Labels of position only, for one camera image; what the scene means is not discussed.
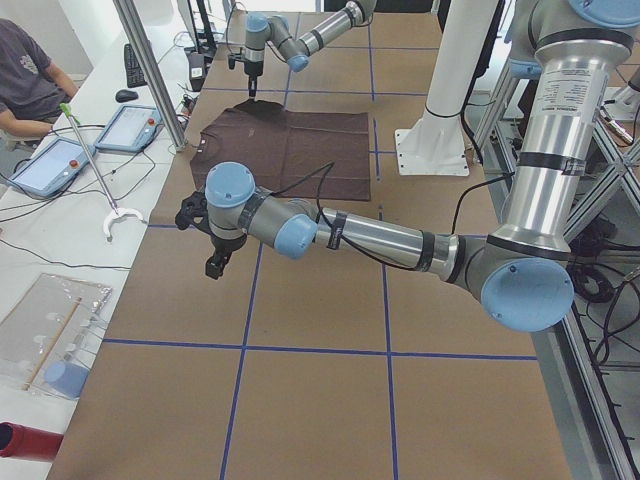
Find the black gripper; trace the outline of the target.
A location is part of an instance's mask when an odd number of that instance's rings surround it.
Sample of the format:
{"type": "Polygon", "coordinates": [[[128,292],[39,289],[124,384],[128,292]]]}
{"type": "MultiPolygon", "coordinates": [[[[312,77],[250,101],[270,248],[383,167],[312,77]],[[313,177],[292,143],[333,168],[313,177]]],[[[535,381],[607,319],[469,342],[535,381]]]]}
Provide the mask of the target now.
{"type": "Polygon", "coordinates": [[[230,261],[232,254],[240,250],[245,243],[245,235],[233,239],[213,236],[214,253],[205,261],[205,275],[214,280],[220,279],[224,274],[225,264],[230,261]]]}
{"type": "Polygon", "coordinates": [[[246,63],[246,74],[249,77],[248,80],[248,93],[249,98],[256,98],[258,91],[258,78],[262,75],[262,62],[246,63]]]}

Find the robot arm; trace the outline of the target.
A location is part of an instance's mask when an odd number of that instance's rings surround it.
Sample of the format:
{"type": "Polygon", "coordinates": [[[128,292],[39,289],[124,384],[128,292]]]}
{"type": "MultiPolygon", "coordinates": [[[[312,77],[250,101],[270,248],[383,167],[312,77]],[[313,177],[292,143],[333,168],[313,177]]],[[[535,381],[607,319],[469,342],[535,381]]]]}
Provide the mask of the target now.
{"type": "Polygon", "coordinates": [[[355,250],[409,271],[430,272],[470,292],[497,322],[536,332],[569,312],[574,287],[564,229],[611,71],[626,60],[639,25],[635,1],[522,1],[511,56],[541,68],[504,221],[485,239],[434,234],[299,201],[281,202],[236,162],[204,185],[215,246],[209,273],[255,237],[297,259],[312,244],[355,250]]]}
{"type": "Polygon", "coordinates": [[[291,71],[300,72],[307,67],[313,54],[345,32],[371,21],[376,4],[376,1],[347,1],[343,8],[299,38],[293,36],[288,21],[281,15],[248,13],[244,48],[239,61],[244,64],[244,72],[248,76],[249,99],[256,99],[268,44],[277,50],[291,71]]]}

